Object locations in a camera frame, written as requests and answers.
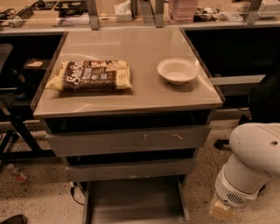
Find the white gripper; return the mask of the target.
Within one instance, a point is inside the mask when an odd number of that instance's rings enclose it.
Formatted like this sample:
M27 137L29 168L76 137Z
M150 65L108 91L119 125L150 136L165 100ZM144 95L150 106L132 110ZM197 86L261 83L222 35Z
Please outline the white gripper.
M233 187L221 169L215 180L215 193L209 206L209 214L218 220L227 220L235 216L233 208L244 208L253 202L258 192L245 193Z

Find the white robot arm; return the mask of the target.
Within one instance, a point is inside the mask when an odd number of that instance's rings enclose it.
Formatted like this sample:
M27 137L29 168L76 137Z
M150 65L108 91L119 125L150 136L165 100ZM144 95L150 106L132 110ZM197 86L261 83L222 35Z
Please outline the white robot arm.
M260 189L280 176L280 123L249 122L230 134L232 155L215 180L209 214L219 220L235 216L253 202Z

